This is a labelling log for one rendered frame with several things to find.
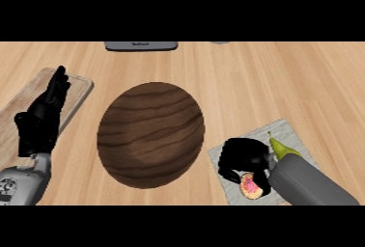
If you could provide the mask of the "green pear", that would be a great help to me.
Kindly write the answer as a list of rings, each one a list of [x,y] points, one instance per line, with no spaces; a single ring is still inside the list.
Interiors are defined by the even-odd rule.
[[[269,137],[269,144],[278,159],[282,159],[286,154],[301,155],[292,148],[286,147],[273,137]]]

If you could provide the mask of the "grey cloth placemat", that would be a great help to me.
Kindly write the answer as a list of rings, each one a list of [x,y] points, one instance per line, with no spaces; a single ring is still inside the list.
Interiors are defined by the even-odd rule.
[[[269,137],[288,148],[294,149],[303,156],[307,163],[319,168],[307,148],[304,147],[303,141],[285,119],[279,119],[273,123],[264,125],[261,128],[257,128],[251,132],[239,135],[239,138],[251,138],[261,141],[269,146]],[[239,185],[227,181],[221,175],[217,175],[220,184],[223,187],[223,193],[226,197],[226,202],[230,206],[279,206],[285,204],[285,200],[275,190],[270,190],[270,193],[260,197],[255,200],[249,200],[244,197],[241,193]]]

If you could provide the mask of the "pale wooden cutting board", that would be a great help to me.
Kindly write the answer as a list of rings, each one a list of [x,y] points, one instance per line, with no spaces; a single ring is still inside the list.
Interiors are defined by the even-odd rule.
[[[43,68],[20,89],[14,98],[0,110],[0,171],[13,166],[31,166],[32,159],[19,157],[19,132],[14,124],[14,115],[23,112],[47,89],[48,81],[54,74],[54,69]],[[77,110],[94,88],[93,81],[79,75],[69,74],[68,82],[71,83],[63,107],[60,110],[60,130],[65,129]]]

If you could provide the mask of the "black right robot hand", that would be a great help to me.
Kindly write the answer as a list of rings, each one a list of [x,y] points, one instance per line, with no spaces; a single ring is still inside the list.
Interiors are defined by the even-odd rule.
[[[254,174],[254,183],[263,190],[263,196],[270,193],[270,185],[264,170],[267,169],[267,145],[249,138],[229,138],[223,143],[218,160],[218,174],[241,187],[241,177]]]

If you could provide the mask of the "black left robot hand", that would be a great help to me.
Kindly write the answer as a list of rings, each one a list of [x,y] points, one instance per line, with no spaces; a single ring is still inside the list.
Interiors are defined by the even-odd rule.
[[[19,131],[19,157],[53,151],[59,138],[60,110],[69,86],[65,67],[59,66],[46,91],[34,99],[26,111],[14,115]]]

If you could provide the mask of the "dark brown wooden bowl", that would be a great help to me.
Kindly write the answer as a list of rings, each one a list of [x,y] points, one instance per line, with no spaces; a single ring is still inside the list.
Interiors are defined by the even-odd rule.
[[[106,172],[139,189],[168,184],[196,159],[204,133],[190,94],[170,83],[140,84],[113,99],[102,115],[97,151]]]

